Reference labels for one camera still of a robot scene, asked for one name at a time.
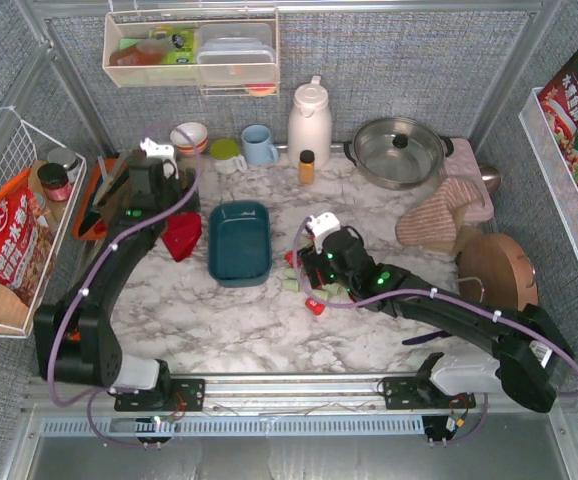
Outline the red cloth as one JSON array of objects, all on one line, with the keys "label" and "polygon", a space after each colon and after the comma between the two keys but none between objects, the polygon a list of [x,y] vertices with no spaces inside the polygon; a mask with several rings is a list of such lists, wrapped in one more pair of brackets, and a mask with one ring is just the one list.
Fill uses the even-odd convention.
[{"label": "red cloth", "polygon": [[171,215],[161,236],[163,244],[175,262],[188,258],[202,233],[201,216],[195,212]]}]

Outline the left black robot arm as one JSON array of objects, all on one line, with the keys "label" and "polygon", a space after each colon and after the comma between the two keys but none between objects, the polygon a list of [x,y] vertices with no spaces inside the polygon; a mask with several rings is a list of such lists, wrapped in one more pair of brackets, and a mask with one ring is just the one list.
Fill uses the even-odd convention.
[{"label": "left black robot arm", "polygon": [[34,314],[39,370],[49,384],[149,391],[164,376],[160,361],[122,351],[111,314],[133,270],[165,232],[168,218],[194,202],[198,181],[195,174],[179,170],[172,145],[149,138],[124,163],[129,191],[100,251],[61,300],[41,305]]}]

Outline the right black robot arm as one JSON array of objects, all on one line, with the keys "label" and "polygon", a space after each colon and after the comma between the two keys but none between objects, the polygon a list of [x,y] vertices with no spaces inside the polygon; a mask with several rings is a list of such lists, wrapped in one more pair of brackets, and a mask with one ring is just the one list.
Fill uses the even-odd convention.
[{"label": "right black robot arm", "polygon": [[292,259],[308,296],[317,286],[338,283],[349,296],[346,309],[419,321],[489,354],[499,364],[494,376],[503,392],[526,409],[551,410],[560,395],[552,379],[557,359],[578,369],[571,347],[543,308],[479,306],[406,269],[377,263],[358,232],[331,212],[302,221]]}]

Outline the teal storage basket tray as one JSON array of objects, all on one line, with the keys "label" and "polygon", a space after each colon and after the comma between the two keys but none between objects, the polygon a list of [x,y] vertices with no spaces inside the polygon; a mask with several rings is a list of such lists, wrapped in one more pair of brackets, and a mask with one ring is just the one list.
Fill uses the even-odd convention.
[{"label": "teal storage basket tray", "polygon": [[209,216],[207,268],[225,288],[266,282],[273,264],[267,208],[253,200],[222,203]]}]

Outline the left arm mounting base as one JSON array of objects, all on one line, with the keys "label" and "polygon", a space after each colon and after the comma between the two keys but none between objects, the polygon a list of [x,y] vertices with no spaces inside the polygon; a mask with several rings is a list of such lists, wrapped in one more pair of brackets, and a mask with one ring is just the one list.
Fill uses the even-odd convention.
[{"label": "left arm mounting base", "polygon": [[114,410],[119,412],[156,412],[203,410],[206,382],[202,378],[173,378],[168,385],[153,390],[135,390],[114,395]]}]

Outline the pink striped towel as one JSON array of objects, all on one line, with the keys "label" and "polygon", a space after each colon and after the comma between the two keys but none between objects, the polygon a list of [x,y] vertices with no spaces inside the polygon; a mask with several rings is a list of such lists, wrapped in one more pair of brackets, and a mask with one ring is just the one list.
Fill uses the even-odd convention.
[{"label": "pink striped towel", "polygon": [[483,202],[473,182],[450,177],[428,199],[398,220],[396,239],[403,246],[450,253],[467,209]]}]

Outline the right arm mounting base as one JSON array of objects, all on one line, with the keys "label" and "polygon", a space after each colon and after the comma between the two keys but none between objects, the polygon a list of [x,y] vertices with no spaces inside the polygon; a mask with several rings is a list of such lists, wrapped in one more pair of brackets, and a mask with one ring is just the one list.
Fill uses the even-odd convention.
[{"label": "right arm mounting base", "polygon": [[387,410],[448,409],[454,399],[458,407],[463,407],[462,398],[469,409],[476,407],[473,394],[447,395],[429,380],[414,376],[383,377],[377,384],[377,393],[384,399]]}]

